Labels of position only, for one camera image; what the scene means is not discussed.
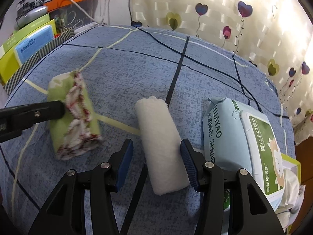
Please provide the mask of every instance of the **rolled green towel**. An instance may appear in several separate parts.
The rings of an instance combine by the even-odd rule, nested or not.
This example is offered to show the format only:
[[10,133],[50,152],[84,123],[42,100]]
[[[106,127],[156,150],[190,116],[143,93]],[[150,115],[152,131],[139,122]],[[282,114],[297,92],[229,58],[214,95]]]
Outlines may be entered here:
[[56,158],[68,160],[98,147],[102,137],[81,73],[76,70],[54,77],[48,86],[48,101],[60,100],[63,118],[50,121]]

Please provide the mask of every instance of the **light blue wipes package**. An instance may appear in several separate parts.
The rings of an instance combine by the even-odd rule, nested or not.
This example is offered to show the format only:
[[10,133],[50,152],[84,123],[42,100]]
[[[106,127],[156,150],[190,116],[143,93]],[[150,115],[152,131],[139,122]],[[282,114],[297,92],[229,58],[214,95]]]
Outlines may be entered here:
[[205,159],[230,171],[246,169],[276,210],[284,193],[284,174],[267,116],[229,98],[212,98],[202,121]]
[[14,54],[18,64],[22,66],[33,54],[54,39],[51,25],[46,25],[21,41]]

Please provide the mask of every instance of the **metal screw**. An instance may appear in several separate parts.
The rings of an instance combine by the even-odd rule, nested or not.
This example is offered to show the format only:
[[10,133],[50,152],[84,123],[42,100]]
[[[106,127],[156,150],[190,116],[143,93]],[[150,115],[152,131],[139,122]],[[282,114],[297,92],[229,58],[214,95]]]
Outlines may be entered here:
[[244,175],[244,176],[248,174],[248,171],[246,169],[240,169],[239,172],[241,175]]
[[101,167],[102,169],[107,169],[107,168],[110,167],[110,164],[109,164],[109,163],[101,163],[100,167]]
[[41,115],[41,114],[40,114],[40,111],[36,111],[36,112],[35,112],[35,117],[36,117],[36,118],[40,117],[40,115]]
[[212,162],[206,162],[206,163],[205,163],[205,167],[213,168],[213,167],[214,167],[214,163],[212,163]]
[[67,172],[66,172],[66,175],[68,176],[73,176],[75,174],[75,171],[73,169],[69,169]]

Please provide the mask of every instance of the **striped box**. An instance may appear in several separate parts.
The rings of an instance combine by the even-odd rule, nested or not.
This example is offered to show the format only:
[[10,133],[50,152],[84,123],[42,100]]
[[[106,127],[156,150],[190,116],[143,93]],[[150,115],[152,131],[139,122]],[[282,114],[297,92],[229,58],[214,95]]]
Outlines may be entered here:
[[57,29],[57,33],[61,35],[40,50],[38,50],[34,55],[32,55],[9,79],[9,81],[5,84],[4,90],[5,92],[10,95],[14,88],[18,85],[18,83],[22,80],[22,78],[29,72],[29,70],[43,57],[49,54],[52,50],[69,40],[71,37],[75,35],[74,30],[71,28],[62,28]]

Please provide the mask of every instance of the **bedspread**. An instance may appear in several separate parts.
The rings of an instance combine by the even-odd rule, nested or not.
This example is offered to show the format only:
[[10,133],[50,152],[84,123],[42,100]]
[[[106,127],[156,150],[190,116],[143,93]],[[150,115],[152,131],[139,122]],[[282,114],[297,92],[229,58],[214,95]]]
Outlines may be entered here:
[[[183,51],[187,35],[149,27],[144,30],[171,48]],[[186,55],[237,79],[232,53],[220,47],[190,37]],[[68,169],[91,170],[119,151],[126,138],[131,138],[134,155],[125,184],[119,193],[112,193],[117,225],[121,228],[145,162],[134,105],[151,95],[166,98],[180,57],[136,28],[96,26],[65,42],[29,71],[9,96],[6,107],[45,102],[49,81],[79,68],[99,119],[104,144],[82,156],[58,161],[48,122],[34,125],[23,131],[22,136],[1,144],[0,187],[4,207],[24,234]],[[271,121],[281,152],[286,153],[287,149],[288,155],[295,158],[291,123],[274,115],[281,114],[281,104],[272,82],[250,62],[239,56],[234,58],[242,84]],[[247,92],[246,95],[251,106],[257,108],[252,97]],[[229,97],[248,104],[248,98],[233,79],[185,57],[169,111],[181,138],[188,138],[198,149],[204,148],[201,121],[211,97]],[[200,194],[192,187],[158,196],[147,178],[128,234],[193,234],[199,205]],[[92,234],[88,191],[85,215],[87,234]]]

